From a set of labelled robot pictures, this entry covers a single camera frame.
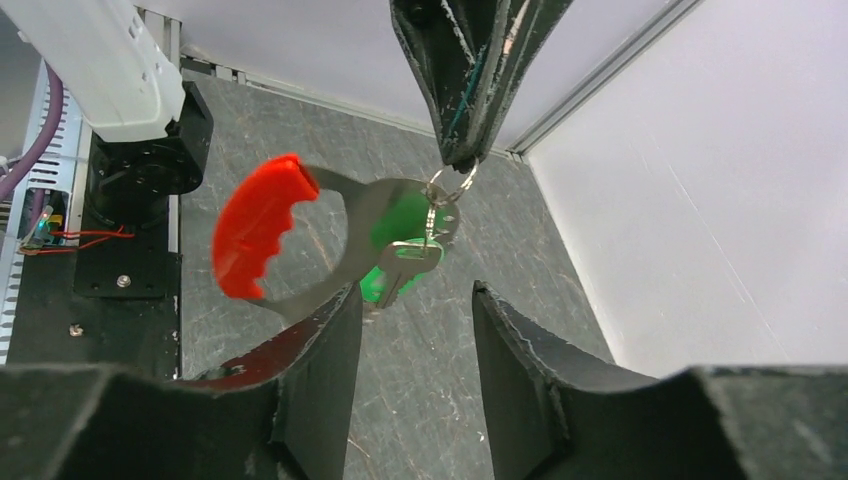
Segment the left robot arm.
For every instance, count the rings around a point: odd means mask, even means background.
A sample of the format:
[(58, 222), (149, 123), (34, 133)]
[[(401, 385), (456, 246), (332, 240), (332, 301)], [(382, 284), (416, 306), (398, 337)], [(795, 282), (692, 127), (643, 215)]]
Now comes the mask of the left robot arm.
[[(184, 116), (178, 69), (128, 1), (5, 1), (2, 11), (108, 144), (164, 138)], [(473, 179), (565, 1), (391, 1), (396, 39), (446, 168)]]

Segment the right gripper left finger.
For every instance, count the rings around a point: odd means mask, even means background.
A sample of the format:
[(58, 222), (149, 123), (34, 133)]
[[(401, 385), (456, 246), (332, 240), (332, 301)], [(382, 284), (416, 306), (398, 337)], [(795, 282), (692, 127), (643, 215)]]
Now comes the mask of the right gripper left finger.
[(175, 479), (340, 479), (362, 341), (344, 286), (303, 320), (184, 386), (193, 432)]

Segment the green key tag with key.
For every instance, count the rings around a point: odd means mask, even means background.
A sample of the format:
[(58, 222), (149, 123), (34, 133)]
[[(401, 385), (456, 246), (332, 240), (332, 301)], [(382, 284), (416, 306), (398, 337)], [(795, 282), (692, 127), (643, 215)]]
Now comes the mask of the green key tag with key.
[(391, 306), (445, 254), (435, 239), (438, 210), (423, 193), (400, 195), (372, 229), (376, 265), (360, 280), (363, 300), (378, 309)]

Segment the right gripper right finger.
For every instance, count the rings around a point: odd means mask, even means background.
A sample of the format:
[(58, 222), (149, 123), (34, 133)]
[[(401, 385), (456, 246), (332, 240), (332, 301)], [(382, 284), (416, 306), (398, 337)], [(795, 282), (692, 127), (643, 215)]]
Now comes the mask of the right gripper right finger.
[(497, 479), (538, 479), (572, 453), (564, 406), (569, 389), (609, 393), (655, 381), (557, 336), (482, 280), (472, 287), (472, 316)]

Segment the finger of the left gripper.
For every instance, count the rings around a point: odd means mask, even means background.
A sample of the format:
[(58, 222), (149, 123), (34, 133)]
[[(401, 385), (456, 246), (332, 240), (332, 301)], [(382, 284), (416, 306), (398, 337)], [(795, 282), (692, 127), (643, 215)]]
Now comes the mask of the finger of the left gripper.
[(442, 162), (470, 169), (473, 103), (494, 20), (492, 1), (391, 1), (393, 29), (427, 105)]
[(555, 29), (570, 1), (496, 1), (486, 10), (482, 57), (465, 97), (463, 164), (488, 155), (530, 64)]

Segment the red key tag with keyring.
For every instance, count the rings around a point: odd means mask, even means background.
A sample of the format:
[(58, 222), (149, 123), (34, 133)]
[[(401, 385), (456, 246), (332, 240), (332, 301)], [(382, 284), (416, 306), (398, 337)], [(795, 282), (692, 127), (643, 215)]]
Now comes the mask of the red key tag with keyring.
[[(455, 189), (443, 189), (436, 176), (363, 183), (306, 165), (295, 154), (271, 159), (249, 174), (221, 209), (210, 251), (217, 286), (229, 298), (299, 321), (337, 290), (360, 286), (378, 259), (372, 229), (404, 193), (423, 193), (438, 210), (434, 233), (445, 257), (459, 228), (458, 200), (475, 175), (468, 173)], [(261, 280), (272, 258), (293, 255), (308, 242), (315, 246), (304, 258), (316, 260), (317, 273), (287, 296), (265, 289)]]

